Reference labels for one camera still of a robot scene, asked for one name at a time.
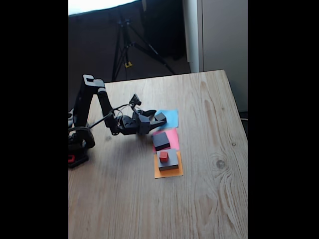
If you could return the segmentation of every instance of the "colored paper square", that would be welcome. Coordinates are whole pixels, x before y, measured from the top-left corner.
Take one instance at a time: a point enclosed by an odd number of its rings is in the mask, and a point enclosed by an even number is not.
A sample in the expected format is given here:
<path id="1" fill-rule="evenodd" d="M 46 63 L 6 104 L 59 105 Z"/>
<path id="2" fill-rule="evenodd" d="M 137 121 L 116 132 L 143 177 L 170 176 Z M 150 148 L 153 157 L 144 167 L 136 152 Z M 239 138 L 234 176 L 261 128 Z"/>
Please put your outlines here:
<path id="1" fill-rule="evenodd" d="M 176 149 L 176 151 L 179 151 L 179 141 L 178 141 L 178 134 L 177 134 L 176 128 L 173 128 L 170 130 L 165 130 L 165 131 L 161 131 L 161 130 L 156 131 L 152 135 L 156 135 L 156 134 L 159 134 L 162 132 L 166 133 L 167 138 L 169 140 L 170 148 L 174 148 L 174 149 Z"/>
<path id="2" fill-rule="evenodd" d="M 159 127 L 159 129 L 163 128 L 176 128 L 178 127 L 178 110 L 167 111 L 167 110 L 159 110 L 155 115 L 163 113 L 166 117 L 166 124 Z"/>
<path id="3" fill-rule="evenodd" d="M 176 154 L 178 157 L 178 168 L 165 170 L 165 171 L 159 170 L 158 157 L 156 154 L 154 154 L 154 177 L 155 178 L 175 177 L 175 176 L 182 176 L 184 174 L 183 165 L 181 163 L 180 151 L 178 151 Z"/>

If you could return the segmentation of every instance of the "wood grain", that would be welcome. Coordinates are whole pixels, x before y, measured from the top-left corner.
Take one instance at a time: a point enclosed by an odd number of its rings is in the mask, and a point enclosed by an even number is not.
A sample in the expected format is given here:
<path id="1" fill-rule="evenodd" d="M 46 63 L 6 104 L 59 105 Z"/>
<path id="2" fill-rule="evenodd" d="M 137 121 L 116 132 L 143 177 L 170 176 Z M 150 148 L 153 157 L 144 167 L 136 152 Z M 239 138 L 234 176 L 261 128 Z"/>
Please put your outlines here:
<path id="1" fill-rule="evenodd" d="M 225 72 L 107 83 L 106 90 L 113 107 L 137 93 L 143 110 L 178 109 L 184 175 L 154 179 L 151 135 L 112 136 L 97 125 L 90 160 L 69 170 L 69 238 L 247 238 L 247 138 Z M 101 117 L 94 97 L 88 122 Z"/>

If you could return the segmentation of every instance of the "white wall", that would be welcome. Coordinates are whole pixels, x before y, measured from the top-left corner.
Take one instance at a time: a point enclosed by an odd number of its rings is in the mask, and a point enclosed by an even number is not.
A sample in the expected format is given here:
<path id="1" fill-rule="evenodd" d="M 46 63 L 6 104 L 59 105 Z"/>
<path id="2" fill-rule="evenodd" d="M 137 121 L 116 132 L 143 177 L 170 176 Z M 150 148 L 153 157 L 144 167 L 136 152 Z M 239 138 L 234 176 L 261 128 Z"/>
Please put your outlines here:
<path id="1" fill-rule="evenodd" d="M 202 0 L 183 0 L 187 61 L 191 72 L 203 71 Z"/>
<path id="2" fill-rule="evenodd" d="M 248 111 L 248 2 L 202 0 L 204 71 L 224 69 L 238 111 Z"/>

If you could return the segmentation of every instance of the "gray cube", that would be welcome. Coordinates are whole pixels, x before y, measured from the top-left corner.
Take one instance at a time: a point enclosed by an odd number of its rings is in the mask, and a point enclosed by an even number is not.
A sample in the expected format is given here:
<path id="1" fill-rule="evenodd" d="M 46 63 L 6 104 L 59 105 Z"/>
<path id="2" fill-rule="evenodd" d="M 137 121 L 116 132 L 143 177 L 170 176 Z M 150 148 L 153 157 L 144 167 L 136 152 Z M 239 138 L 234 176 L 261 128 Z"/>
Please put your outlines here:
<path id="1" fill-rule="evenodd" d="M 161 151 L 156 152 L 157 157 L 158 157 L 159 170 L 164 171 L 164 170 L 178 168 L 178 157 L 176 154 L 176 149 L 172 148 L 172 149 L 163 150 L 164 152 L 168 153 L 168 162 L 167 163 L 160 162 L 160 152 Z"/>

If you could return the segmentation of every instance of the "dark block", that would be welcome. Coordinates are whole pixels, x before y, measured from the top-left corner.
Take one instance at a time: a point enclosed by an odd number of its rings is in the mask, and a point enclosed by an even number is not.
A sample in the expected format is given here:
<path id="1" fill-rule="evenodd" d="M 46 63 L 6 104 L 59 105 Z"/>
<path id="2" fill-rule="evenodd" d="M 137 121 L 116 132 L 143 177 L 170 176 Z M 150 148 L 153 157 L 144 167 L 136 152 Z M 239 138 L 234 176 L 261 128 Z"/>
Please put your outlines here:
<path id="1" fill-rule="evenodd" d="M 168 153 L 168 161 L 167 162 L 160 161 L 160 153 L 163 151 Z M 164 170 L 178 168 L 178 157 L 177 157 L 176 149 L 172 148 L 172 149 L 167 149 L 167 150 L 163 150 L 163 151 L 157 152 L 159 170 L 164 171 Z"/>
<path id="2" fill-rule="evenodd" d="M 156 151 L 170 147 L 170 143 L 165 132 L 152 135 L 152 140 Z"/>
<path id="3" fill-rule="evenodd" d="M 159 113 L 158 115 L 154 116 L 154 118 L 157 121 L 165 121 L 166 122 L 166 116 L 163 113 Z"/>

